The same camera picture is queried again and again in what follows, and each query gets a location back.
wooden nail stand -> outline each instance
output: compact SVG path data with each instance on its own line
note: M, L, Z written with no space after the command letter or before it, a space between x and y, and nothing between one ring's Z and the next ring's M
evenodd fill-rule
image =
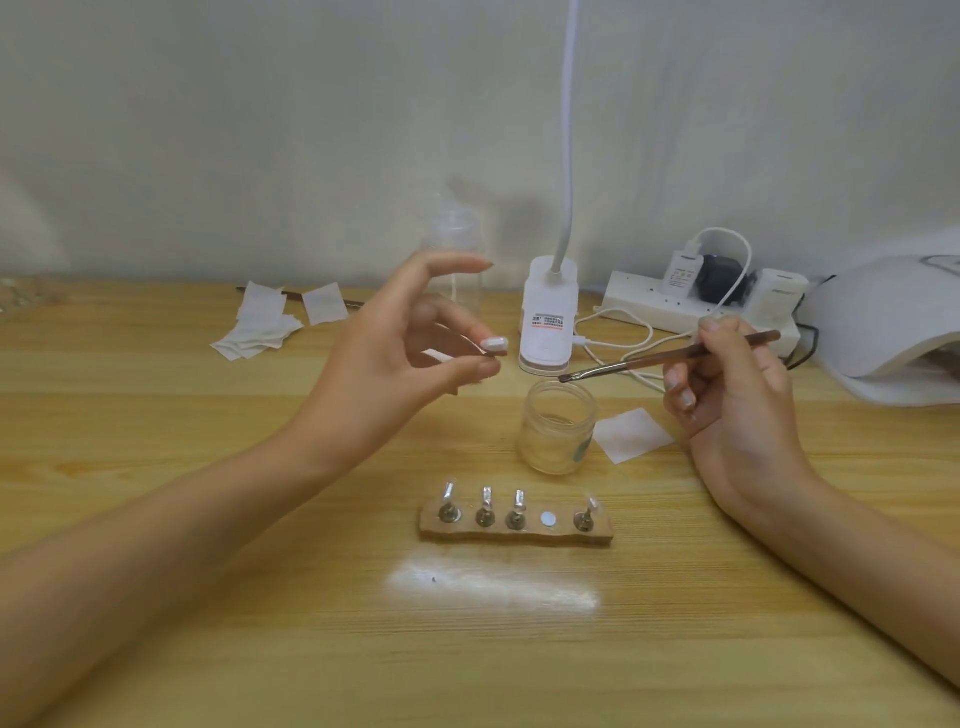
M443 504L440 498L424 503L420 509L421 536L436 541L499 541L511 544L535 543L556 546L608 546L613 540L613 524L603 509L593 512L593 528L585 533L573 524L574 515L584 510L583 505L533 504L527 506L526 525L522 530L514 531L507 527L507 514L511 510L508 505L498 507L494 503L493 512L496 514L496 521L485 528L477 523L479 504L456 502L456 506L463 515L454 523L440 520L438 513ZM557 522L552 527L545 526L540 521L540 515L545 511L557 517Z

small glass jar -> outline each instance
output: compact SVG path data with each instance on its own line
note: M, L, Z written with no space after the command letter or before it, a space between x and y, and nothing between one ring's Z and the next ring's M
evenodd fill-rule
M573 473L587 454L596 421L597 402L579 384L539 382L523 404L520 455L541 473Z

hand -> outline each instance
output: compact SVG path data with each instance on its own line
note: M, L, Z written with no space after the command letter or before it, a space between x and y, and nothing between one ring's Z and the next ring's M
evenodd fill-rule
M700 339L712 356L663 368L666 409L690 436L693 461L717 504L741 521L812 482L797 433L786 367L736 318L707 318Z
M474 346L493 331L450 299L423 293L436 276L490 267L477 255L417 253L350 318L288 428L315 463L346 473L431 401L500 371ZM440 363L421 354L427 349L455 358Z

power strip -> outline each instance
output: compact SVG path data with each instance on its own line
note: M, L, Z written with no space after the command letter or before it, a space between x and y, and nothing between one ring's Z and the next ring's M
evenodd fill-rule
M662 281L646 276L634 276L630 273L613 271L607 293L604 294L602 308L623 308L653 328L674 333L686 333L696 330L700 319L710 314L716 315L716 306L694 298L672 299L660 292ZM601 314L604 318L623 321L636 325L636 321L618 311ZM743 316L739 306L723 306L720 315ZM769 326L758 326L748 320L760 331L769 331ZM770 349L780 358L786 358L800 343L800 330L791 318L780 328L780 340L770 345Z

clear plastic bottle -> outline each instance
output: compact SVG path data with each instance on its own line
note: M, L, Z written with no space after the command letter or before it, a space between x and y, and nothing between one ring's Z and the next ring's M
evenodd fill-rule
M484 254L480 217L445 195L437 195L436 212L427 224L426 250L457 250ZM441 293L473 313L480 313L483 274L456 273L434 279L428 290Z

